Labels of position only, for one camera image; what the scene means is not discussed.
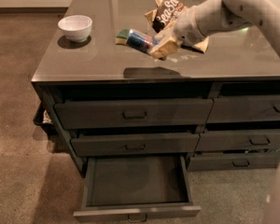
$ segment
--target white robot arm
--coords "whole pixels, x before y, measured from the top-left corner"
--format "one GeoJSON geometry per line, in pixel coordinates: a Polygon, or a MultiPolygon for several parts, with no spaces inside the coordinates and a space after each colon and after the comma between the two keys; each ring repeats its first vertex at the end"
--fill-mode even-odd
{"type": "MultiPolygon", "coordinates": [[[[178,45],[192,46],[214,33],[251,24],[258,26],[280,57],[280,0],[207,0],[184,11],[170,33],[178,45]]],[[[151,54],[157,49],[161,56],[170,53],[156,46],[151,54]]]]}

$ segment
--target gray carpet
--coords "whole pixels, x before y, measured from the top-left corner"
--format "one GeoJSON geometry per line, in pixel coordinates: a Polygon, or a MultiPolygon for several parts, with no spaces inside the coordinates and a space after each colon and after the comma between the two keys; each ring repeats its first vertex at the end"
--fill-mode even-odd
{"type": "MultiPolygon", "coordinates": [[[[39,101],[30,80],[58,15],[0,14],[0,223],[77,223],[72,215],[81,204],[83,179],[70,157],[58,152],[60,144],[33,124],[39,101]]],[[[200,214],[147,224],[261,223],[274,174],[274,169],[189,173],[200,214]]]]}

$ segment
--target open drawer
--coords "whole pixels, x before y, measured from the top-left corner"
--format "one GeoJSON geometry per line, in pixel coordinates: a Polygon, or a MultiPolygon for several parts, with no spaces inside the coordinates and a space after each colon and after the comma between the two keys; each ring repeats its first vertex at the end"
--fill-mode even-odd
{"type": "Polygon", "coordinates": [[[195,217],[182,156],[89,159],[80,222],[195,217]]]}

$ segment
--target cabinet top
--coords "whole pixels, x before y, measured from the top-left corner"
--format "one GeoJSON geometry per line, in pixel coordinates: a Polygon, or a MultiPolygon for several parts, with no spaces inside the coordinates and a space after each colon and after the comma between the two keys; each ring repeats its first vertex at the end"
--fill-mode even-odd
{"type": "MultiPolygon", "coordinates": [[[[205,0],[179,1],[190,7],[205,0]]],[[[65,16],[91,17],[91,36],[88,41],[75,44],[57,30],[32,81],[280,79],[280,59],[255,26],[210,36],[205,54],[181,49],[166,61],[115,45],[115,37],[122,29],[154,35],[144,14],[155,7],[154,0],[73,0],[65,16]]]]}

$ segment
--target empty drawer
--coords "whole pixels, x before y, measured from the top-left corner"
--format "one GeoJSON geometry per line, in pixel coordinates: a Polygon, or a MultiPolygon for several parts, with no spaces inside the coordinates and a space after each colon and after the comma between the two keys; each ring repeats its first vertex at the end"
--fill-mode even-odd
{"type": "Polygon", "coordinates": [[[191,133],[81,136],[72,139],[78,156],[194,152],[199,139],[191,133]]]}
{"type": "Polygon", "coordinates": [[[280,95],[214,99],[208,123],[280,120],[280,95]]]}
{"type": "Polygon", "coordinates": [[[280,153],[202,154],[191,157],[189,171],[275,168],[280,153]]]}
{"type": "Polygon", "coordinates": [[[55,106],[65,129],[205,123],[212,100],[161,99],[66,102],[55,106]]]}
{"type": "Polygon", "coordinates": [[[201,134],[196,151],[280,148],[280,130],[215,131],[201,134]]]}
{"type": "Polygon", "coordinates": [[[184,158],[180,156],[89,159],[78,221],[194,217],[184,158]]]}

